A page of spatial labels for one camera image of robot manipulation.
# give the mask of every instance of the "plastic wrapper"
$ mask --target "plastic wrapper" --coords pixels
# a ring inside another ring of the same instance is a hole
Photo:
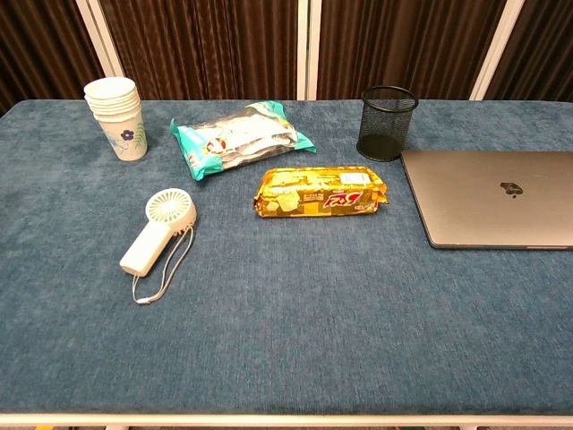
[[[316,152],[312,142],[287,121],[276,101],[253,103],[232,115],[171,132],[196,180],[292,150]]]
[[[374,213],[387,186],[369,168],[273,168],[262,177],[254,208],[267,217]]]

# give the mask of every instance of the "black mesh cup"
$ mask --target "black mesh cup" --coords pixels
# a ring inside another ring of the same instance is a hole
[[[367,159],[397,159],[406,143],[418,99],[399,87],[376,86],[362,93],[362,122],[356,149]]]

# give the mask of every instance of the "stack of paper cups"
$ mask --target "stack of paper cups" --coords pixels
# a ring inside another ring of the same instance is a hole
[[[89,83],[83,91],[117,157],[124,161],[143,157],[147,140],[135,82],[124,77],[103,78]]]

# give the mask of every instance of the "yellow biscuit package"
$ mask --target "yellow biscuit package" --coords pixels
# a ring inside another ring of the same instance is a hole
[[[388,203],[386,190],[366,167],[272,168],[262,177],[254,208],[263,218],[374,213]]]

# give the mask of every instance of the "white fan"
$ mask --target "white fan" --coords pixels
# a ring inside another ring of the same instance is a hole
[[[154,194],[145,205],[145,214],[150,221],[119,262],[122,269],[133,275],[133,300],[139,305],[148,305],[163,296],[175,270],[189,251],[189,248],[191,248],[193,241],[192,226],[197,219],[197,211],[190,195],[178,188],[168,188]],[[187,232],[190,233],[191,237],[189,245],[171,271],[167,282],[165,282],[165,273],[169,261],[183,242]],[[167,258],[159,292],[151,297],[136,299],[135,289],[139,278],[149,273],[153,263],[158,259],[169,239],[179,234],[181,234],[181,238]]]

